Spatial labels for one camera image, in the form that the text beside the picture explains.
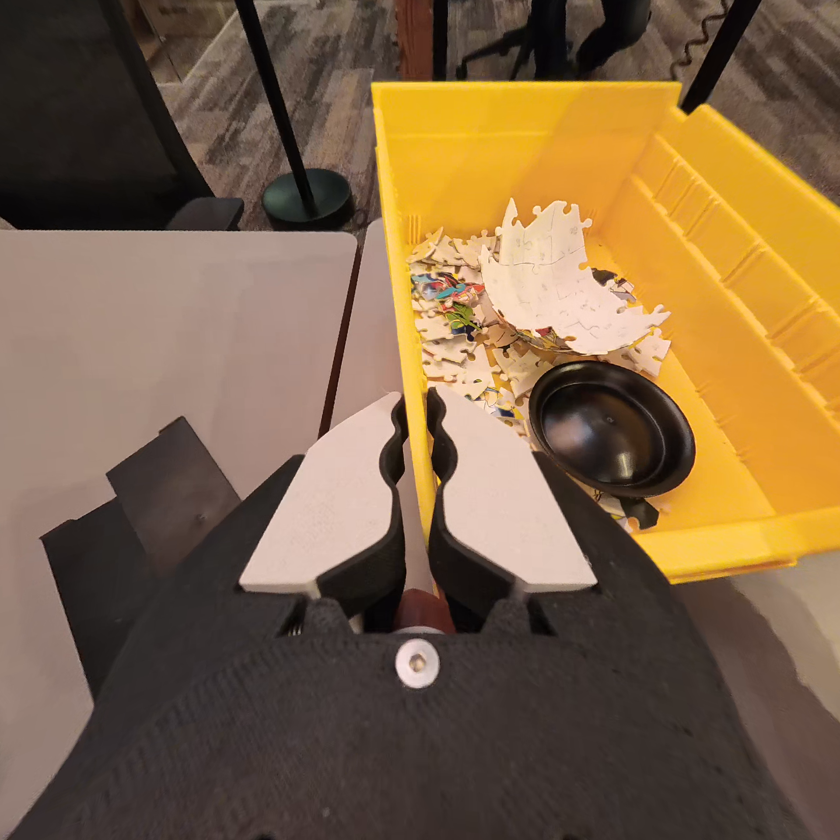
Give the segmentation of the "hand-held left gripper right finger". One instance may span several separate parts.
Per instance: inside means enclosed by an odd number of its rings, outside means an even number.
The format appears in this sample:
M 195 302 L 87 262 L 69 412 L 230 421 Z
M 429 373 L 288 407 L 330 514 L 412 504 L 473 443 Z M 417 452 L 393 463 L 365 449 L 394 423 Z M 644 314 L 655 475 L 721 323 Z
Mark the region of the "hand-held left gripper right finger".
M 483 622 L 511 596 L 596 586 L 527 442 L 446 386 L 427 392 L 427 430 L 438 479 L 428 560 L 450 604 Z

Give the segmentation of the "pile of puzzle pieces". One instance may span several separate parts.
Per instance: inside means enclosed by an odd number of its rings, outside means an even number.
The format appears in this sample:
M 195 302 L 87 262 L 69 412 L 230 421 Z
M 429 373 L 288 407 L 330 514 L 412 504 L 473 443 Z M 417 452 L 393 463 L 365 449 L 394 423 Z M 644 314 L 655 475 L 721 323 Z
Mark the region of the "pile of puzzle pieces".
M 431 386 L 448 388 L 505 424 L 535 448 L 529 399 L 538 378 L 562 364 L 612 364 L 655 381 L 672 342 L 662 322 L 652 322 L 635 341 L 606 353 L 577 353 L 569 341 L 518 330 L 488 295 L 481 254 L 500 263 L 501 229 L 468 238 L 439 227 L 406 258 L 406 278 L 416 337 L 409 358 L 417 363 L 424 396 Z

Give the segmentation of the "assembled white puzzle ball section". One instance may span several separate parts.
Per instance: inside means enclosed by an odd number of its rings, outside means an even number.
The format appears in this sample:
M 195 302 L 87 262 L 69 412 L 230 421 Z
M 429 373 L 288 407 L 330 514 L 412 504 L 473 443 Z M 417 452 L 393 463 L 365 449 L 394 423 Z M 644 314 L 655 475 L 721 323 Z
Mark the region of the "assembled white puzzle ball section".
M 598 282 L 585 251 L 592 220 L 582 219 L 577 205 L 555 201 L 532 212 L 523 226 L 511 199 L 496 228 L 498 255 L 485 245 L 479 252 L 486 294 L 511 329 L 577 354 L 603 355 L 630 347 L 669 318 L 660 305 L 651 312 L 630 306 L 612 280 Z

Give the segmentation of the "black office chair base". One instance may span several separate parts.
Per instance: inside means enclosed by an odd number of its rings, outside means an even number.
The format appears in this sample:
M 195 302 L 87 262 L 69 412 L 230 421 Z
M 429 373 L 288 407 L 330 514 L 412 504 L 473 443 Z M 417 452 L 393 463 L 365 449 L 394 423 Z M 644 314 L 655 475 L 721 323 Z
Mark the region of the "black office chair base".
M 517 47 L 510 81 L 518 78 L 531 58 L 536 81 L 587 81 L 616 53 L 642 38 L 652 13 L 650 1 L 601 1 L 602 23 L 586 36 L 572 56 L 566 38 L 567 6 L 566 1 L 531 2 L 526 24 L 468 53 L 455 69 L 456 79 L 467 79 L 471 63 L 490 56 L 504 57 Z

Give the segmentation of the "yellow plastic bin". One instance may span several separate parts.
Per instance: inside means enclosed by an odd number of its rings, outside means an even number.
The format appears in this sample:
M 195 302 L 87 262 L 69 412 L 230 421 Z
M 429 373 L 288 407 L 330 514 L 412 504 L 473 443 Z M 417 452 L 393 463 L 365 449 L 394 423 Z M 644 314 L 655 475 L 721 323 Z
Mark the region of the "yellow plastic bin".
M 406 258 L 560 199 L 671 312 L 658 383 L 696 463 L 637 542 L 673 583 L 838 550 L 838 207 L 674 82 L 377 82 L 385 243 L 424 536 L 436 478 Z

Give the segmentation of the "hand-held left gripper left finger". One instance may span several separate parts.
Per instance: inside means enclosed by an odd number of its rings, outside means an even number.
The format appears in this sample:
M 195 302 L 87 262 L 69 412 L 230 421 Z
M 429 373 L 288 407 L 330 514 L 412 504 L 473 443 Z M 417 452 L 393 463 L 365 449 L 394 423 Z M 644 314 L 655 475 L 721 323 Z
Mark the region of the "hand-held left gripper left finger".
M 397 483 L 403 394 L 388 392 L 303 456 L 242 574 L 247 592 L 332 599 L 366 633 L 390 633 L 406 582 Z

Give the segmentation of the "black slanted pole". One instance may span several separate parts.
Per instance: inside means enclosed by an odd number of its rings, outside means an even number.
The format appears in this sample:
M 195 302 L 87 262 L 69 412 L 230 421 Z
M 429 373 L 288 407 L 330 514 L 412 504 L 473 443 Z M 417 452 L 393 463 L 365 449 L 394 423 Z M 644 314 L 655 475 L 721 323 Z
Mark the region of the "black slanted pole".
M 722 13 L 719 30 L 710 42 L 707 54 L 680 103 L 680 109 L 685 115 L 690 115 L 708 102 L 758 12 L 761 1 L 732 1 L 726 2 L 726 6 L 727 11 Z

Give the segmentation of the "wooden post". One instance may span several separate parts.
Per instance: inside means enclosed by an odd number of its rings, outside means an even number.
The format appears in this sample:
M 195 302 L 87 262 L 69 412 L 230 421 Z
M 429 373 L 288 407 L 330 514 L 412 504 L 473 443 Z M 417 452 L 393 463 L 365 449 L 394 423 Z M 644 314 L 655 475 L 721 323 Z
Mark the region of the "wooden post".
M 395 1 L 398 69 L 403 81 L 433 79 L 433 8 L 432 1 Z

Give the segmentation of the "black chair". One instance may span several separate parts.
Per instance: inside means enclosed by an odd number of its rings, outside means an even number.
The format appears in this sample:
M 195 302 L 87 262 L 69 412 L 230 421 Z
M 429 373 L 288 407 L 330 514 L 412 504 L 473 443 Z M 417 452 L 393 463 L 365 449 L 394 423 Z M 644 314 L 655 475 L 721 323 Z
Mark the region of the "black chair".
M 1 216 L 34 230 L 234 231 L 120 2 L 1 2 Z

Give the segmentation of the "black stanchion pole with base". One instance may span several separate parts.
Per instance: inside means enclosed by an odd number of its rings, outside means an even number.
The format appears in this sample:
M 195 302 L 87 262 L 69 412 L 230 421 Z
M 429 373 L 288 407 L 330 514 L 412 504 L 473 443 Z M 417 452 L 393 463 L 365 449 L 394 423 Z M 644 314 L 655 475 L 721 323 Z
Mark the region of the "black stanchion pole with base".
M 354 212 L 351 186 L 336 171 L 307 168 L 303 163 L 256 5 L 253 1 L 235 5 L 290 167 L 289 174 L 268 184 L 262 207 L 278 229 L 337 230 Z

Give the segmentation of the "black round bowl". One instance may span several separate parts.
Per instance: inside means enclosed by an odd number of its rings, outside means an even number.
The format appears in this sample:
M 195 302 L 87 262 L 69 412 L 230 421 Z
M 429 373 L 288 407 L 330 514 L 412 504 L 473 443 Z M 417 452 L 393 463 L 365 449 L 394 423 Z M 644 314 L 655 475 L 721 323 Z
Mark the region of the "black round bowl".
M 601 361 L 560 364 L 530 392 L 539 449 L 588 487 L 648 499 L 678 488 L 697 456 L 675 401 L 641 374 Z

